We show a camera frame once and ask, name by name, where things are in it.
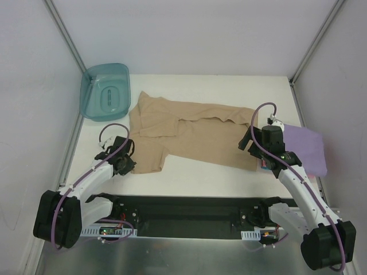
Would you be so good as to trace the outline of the beige t shirt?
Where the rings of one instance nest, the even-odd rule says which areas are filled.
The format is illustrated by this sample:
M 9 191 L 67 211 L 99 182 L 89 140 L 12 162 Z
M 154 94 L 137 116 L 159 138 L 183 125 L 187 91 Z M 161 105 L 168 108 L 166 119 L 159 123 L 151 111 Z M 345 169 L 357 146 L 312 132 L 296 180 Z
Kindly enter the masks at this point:
M 171 101 L 145 92 L 129 113 L 134 174 L 162 171 L 168 155 L 256 171 L 257 160 L 238 148 L 250 108 Z

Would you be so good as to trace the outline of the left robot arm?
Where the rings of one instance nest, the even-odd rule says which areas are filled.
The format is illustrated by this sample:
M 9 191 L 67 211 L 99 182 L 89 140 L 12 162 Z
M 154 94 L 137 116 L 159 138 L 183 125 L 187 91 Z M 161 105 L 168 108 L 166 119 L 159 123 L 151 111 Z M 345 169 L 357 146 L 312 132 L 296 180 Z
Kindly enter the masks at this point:
M 69 249 L 93 223 L 102 219 L 114 223 L 123 218 L 119 197 L 94 192 L 114 176 L 131 172 L 136 165 L 132 159 L 134 152 L 132 139 L 117 136 L 113 145 L 95 156 L 91 168 L 74 184 L 58 191 L 45 191 L 39 202 L 33 235 Z

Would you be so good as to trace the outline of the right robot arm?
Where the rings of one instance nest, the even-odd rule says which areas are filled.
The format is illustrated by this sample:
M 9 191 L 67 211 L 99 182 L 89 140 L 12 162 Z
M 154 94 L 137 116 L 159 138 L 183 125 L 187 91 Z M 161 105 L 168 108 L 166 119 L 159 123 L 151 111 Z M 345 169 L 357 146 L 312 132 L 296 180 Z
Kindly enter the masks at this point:
M 265 162 L 301 212 L 295 214 L 280 198 L 270 198 L 258 211 L 259 222 L 284 228 L 300 244 L 310 269 L 342 272 L 353 259 L 356 228 L 350 221 L 343 221 L 312 187 L 300 159 L 286 151 L 282 128 L 274 124 L 261 129 L 251 126 L 239 142 L 239 149 Z

